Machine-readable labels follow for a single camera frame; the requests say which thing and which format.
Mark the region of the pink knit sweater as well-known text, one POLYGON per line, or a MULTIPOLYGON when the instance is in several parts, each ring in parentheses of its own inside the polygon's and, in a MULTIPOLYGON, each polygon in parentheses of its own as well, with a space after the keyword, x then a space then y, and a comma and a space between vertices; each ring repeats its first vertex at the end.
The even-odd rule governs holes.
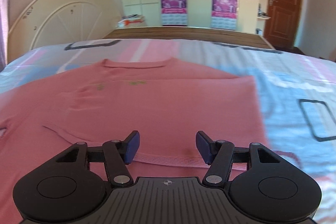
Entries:
POLYGON ((70 145, 140 134, 137 176, 203 176, 195 145, 205 132, 238 147, 267 144, 255 79, 169 59, 108 59, 1 94, 1 223, 21 220, 15 183, 70 145))

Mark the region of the pastel patterned bed sheet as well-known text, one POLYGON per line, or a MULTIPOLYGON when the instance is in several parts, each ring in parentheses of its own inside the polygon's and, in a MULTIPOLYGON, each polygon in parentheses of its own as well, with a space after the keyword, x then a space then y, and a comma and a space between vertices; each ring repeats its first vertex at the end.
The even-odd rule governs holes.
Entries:
POLYGON ((256 81, 266 136, 285 159, 312 175, 322 190, 318 223, 335 223, 335 63, 278 50, 198 40, 111 39, 45 46, 1 72, 1 116, 19 104, 26 83, 102 59, 156 61, 170 57, 256 81))

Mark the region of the wooden bed footboard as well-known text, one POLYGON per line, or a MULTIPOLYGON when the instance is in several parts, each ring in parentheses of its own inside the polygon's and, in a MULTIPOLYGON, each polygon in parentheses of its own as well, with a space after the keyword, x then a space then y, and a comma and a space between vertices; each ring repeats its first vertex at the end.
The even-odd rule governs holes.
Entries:
POLYGON ((106 39, 185 39, 226 43, 272 50, 274 47, 262 36, 244 32, 200 27, 136 27, 115 29, 106 39))

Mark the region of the white orange box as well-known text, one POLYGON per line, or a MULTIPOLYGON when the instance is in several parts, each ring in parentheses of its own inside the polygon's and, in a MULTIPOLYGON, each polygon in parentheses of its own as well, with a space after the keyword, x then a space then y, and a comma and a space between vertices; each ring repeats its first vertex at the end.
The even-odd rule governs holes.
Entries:
POLYGON ((117 24, 117 28, 136 28, 145 26, 147 26, 145 17, 139 14, 123 16, 117 24))

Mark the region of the cream arched headboard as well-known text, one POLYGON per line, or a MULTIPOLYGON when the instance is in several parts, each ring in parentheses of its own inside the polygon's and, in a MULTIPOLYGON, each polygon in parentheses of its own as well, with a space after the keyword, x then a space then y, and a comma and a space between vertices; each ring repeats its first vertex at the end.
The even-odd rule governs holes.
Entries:
POLYGON ((102 39, 120 20, 114 0, 34 0, 9 30, 7 59, 39 47, 102 39))

